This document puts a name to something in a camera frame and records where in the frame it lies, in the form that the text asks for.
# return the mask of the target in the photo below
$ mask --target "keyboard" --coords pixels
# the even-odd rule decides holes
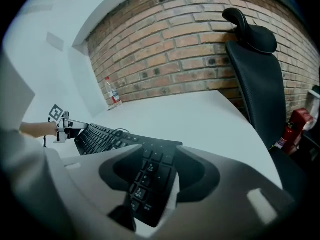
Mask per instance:
[[[153,228],[156,227],[175,181],[176,147],[182,146],[183,143],[134,135],[93,123],[80,133],[74,142],[81,156],[130,145],[143,146],[142,167],[128,193],[133,216]]]

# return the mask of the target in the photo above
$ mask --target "red fire extinguisher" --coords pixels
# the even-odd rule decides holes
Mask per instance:
[[[293,136],[294,134],[294,131],[292,129],[292,127],[294,126],[294,123],[293,122],[289,122],[285,128],[284,128],[284,133],[281,137],[281,139],[279,139],[275,144],[274,146],[279,148],[279,149],[282,149],[284,147],[284,145],[286,144],[286,142],[288,140],[291,139],[291,137]]]

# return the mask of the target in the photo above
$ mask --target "white desk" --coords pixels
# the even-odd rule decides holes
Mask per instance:
[[[243,162],[282,189],[267,148],[251,124],[218,91],[203,91],[124,103],[94,118],[94,124],[133,134],[183,142]],[[79,156],[68,140],[60,156]]]

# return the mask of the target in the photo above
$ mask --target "forearm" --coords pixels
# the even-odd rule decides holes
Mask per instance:
[[[58,129],[57,124],[55,122],[22,122],[20,126],[20,131],[24,134],[31,135],[34,138],[39,138],[46,135],[57,136]]]

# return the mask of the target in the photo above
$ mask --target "brick wall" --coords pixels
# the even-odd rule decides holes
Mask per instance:
[[[123,102],[219,90],[241,110],[225,42],[235,40],[224,9],[240,9],[249,24],[271,30],[283,75],[287,116],[305,106],[319,84],[320,56],[294,14],[276,0],[128,0],[87,39],[92,69],[104,88],[109,76]]]

